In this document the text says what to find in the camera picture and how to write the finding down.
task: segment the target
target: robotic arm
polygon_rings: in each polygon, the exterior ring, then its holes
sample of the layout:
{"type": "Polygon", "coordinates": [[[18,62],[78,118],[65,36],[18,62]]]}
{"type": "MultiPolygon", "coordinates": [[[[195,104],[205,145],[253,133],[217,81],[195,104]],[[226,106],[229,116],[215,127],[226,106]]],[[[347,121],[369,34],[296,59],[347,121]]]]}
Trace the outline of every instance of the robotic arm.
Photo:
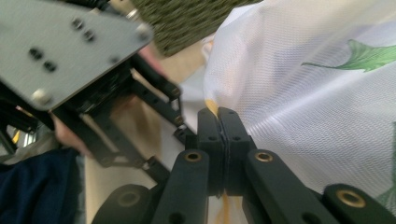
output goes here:
{"type": "Polygon", "coordinates": [[[158,183],[116,189],[94,223],[204,224],[207,196],[224,191],[244,197],[249,223],[396,223],[359,189],[332,185],[318,195],[306,188],[275,153],[255,147],[230,109],[217,117],[201,110],[194,134],[184,123],[178,86],[137,54],[152,38],[146,24],[42,1],[1,0],[1,6],[2,85],[26,106],[51,110],[102,166],[143,169],[158,183]],[[134,79],[133,68],[165,99],[134,79]],[[129,94],[177,128],[186,150],[171,173],[155,157],[142,157],[109,119],[114,101],[129,94]],[[116,162],[119,156],[127,162],[116,162]]]}

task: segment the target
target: white mesh fabric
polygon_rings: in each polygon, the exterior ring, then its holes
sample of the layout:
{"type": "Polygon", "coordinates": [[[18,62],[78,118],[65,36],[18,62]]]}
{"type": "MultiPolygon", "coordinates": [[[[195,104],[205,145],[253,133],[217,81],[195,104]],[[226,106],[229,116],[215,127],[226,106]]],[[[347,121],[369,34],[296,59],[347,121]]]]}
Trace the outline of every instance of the white mesh fabric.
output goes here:
{"type": "Polygon", "coordinates": [[[346,183],[396,215],[394,61],[393,0],[267,0],[217,31],[205,98],[309,188],[346,183]]]}

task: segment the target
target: finger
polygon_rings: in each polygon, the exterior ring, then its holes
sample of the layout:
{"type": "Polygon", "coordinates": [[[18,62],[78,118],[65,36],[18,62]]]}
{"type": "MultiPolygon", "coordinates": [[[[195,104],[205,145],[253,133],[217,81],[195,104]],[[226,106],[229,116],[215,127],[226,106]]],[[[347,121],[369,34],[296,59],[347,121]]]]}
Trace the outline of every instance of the finger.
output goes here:
{"type": "Polygon", "coordinates": [[[85,146],[84,142],[73,133],[60,119],[51,114],[55,125],[55,136],[60,143],[76,149],[82,155],[92,158],[92,153],[85,146]]]}

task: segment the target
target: green leaf print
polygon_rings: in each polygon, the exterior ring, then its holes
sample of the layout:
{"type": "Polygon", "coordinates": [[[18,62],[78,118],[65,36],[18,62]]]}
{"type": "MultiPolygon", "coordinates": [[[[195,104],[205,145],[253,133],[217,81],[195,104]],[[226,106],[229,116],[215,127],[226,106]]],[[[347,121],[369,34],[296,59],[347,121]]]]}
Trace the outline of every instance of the green leaf print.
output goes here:
{"type": "Polygon", "coordinates": [[[353,39],[348,40],[348,45],[352,51],[352,55],[344,64],[339,66],[328,66],[318,63],[302,63],[301,65],[342,70],[364,69],[364,72],[368,72],[396,61],[396,46],[374,48],[353,39]]]}

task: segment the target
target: metal plate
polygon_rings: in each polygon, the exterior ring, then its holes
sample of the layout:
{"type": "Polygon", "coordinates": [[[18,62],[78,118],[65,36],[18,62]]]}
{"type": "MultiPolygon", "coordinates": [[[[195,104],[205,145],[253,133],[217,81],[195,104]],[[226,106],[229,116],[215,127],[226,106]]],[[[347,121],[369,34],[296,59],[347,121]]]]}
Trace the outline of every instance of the metal plate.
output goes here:
{"type": "Polygon", "coordinates": [[[0,6],[0,81],[39,110],[60,105],[152,38],[147,25],[142,34],[142,23],[82,7],[33,0],[0,0],[0,6]],[[82,20],[82,28],[72,24],[75,18],[82,20]],[[84,36],[88,30],[92,41],[84,36]],[[31,48],[42,51],[41,59],[29,53],[31,48]],[[45,62],[56,69],[50,72],[45,62]],[[44,103],[33,100],[37,90],[46,93],[44,103]]]}

